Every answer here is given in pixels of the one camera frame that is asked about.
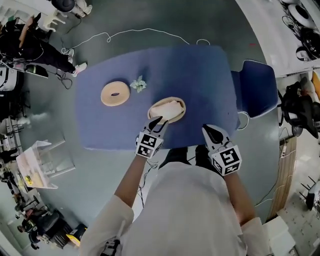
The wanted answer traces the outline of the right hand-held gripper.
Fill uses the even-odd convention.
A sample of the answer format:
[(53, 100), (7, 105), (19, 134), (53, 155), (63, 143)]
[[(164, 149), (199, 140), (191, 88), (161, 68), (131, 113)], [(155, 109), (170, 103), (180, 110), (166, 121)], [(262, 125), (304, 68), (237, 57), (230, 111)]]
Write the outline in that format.
[(228, 133), (212, 124), (204, 124), (202, 133), (212, 166), (221, 176), (237, 172), (242, 164), (239, 148)]

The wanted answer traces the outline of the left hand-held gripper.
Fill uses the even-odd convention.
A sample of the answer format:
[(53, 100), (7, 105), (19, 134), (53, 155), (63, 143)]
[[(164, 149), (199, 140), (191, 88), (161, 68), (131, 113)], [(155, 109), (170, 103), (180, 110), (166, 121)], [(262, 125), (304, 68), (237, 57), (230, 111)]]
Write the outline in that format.
[(151, 159), (161, 148), (164, 142), (164, 134), (168, 127), (166, 120), (158, 130), (156, 126), (162, 120), (162, 116), (156, 116), (145, 122), (143, 130), (135, 140), (135, 154), (146, 159)]

